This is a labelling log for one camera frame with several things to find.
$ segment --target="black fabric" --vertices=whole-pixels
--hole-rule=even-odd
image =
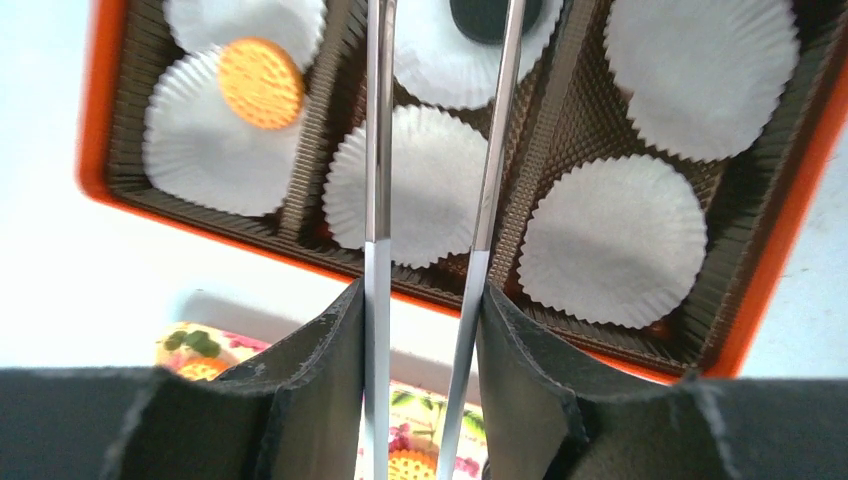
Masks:
[[[356,281],[214,382],[160,368],[0,371],[0,478],[353,478],[363,315]]]
[[[582,353],[497,288],[480,321],[494,480],[848,478],[846,381],[664,387]]]

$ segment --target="metal tong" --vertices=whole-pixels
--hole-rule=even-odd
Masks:
[[[392,85],[397,0],[368,2],[365,222],[365,440],[374,480],[388,478],[389,302],[391,297]],[[460,314],[438,480],[451,480],[456,463],[477,320],[489,271],[504,145],[518,74],[525,0],[510,0],[485,176]]]
[[[392,81],[396,0],[368,1],[365,115],[365,448],[374,480],[389,476],[389,302],[392,285]]]
[[[474,354],[474,339],[477,336],[477,320],[480,315],[483,288],[489,274],[489,257],[491,256],[495,212],[498,208],[501,176],[503,175],[504,146],[506,144],[509,114],[512,109],[512,92],[518,78],[524,4],[525,0],[509,0],[507,10],[504,47],[501,53],[498,85],[495,90],[494,112],[492,113],[492,124],[489,130],[489,146],[486,151],[485,176],[483,177],[483,188],[480,191],[480,200],[477,204],[477,223],[474,226],[471,257],[468,261],[468,274],[465,277],[459,333],[456,338],[456,351],[453,359],[450,390],[448,391],[448,407],[445,412],[445,427],[442,434],[442,444],[439,447],[439,461],[436,471],[438,480],[452,480],[456,466],[456,451],[459,445],[462,415],[465,411],[465,394],[468,391],[468,377]]]

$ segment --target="flower pattern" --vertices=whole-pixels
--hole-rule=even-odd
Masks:
[[[243,335],[237,335],[235,333],[224,332],[224,337],[230,340],[230,348],[244,347],[249,348],[254,352],[261,352],[269,346],[269,344],[265,342],[245,337]]]
[[[471,478],[477,478],[477,475],[480,473],[480,464],[471,457],[456,457],[456,466],[454,468],[459,472],[467,473]]]
[[[389,453],[410,449],[410,430],[412,430],[412,427],[408,423],[389,428]]]

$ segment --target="white surface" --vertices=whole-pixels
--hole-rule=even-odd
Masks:
[[[172,321],[267,339],[320,313],[343,284],[97,205],[77,190],[87,15],[81,2],[0,2],[0,367],[148,364]],[[746,375],[848,374],[846,187],[843,142]],[[398,301],[392,308],[393,376],[446,392],[457,321]],[[432,363],[421,368],[424,360]]]

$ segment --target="orange box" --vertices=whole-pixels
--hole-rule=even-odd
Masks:
[[[104,169],[108,159],[110,128],[116,101],[118,66],[121,59],[122,40],[125,35],[127,11],[130,0],[101,0],[94,2],[89,37],[90,55],[87,60],[86,91],[81,112],[78,152],[78,183],[82,191],[104,205],[167,224],[196,235],[232,245],[342,281],[349,277],[325,270],[305,262],[284,257],[260,248],[242,244],[222,235],[211,233],[160,216],[141,208],[127,205],[110,194],[105,184]],[[845,50],[845,38],[837,45]],[[780,279],[792,246],[798,236],[804,217],[813,201],[814,193],[830,158],[848,114],[848,63],[838,66],[836,81],[818,117],[812,139],[805,149],[803,160],[794,180],[789,185],[785,201],[774,219],[755,273],[745,290],[744,301],[717,361],[705,374],[709,376],[734,376],[742,362],[757,329],[765,316],[769,301]],[[422,300],[395,294],[431,310],[448,312],[458,317],[458,312]],[[674,376],[636,366],[621,360],[596,354],[598,358],[618,368],[658,381],[669,382]]]

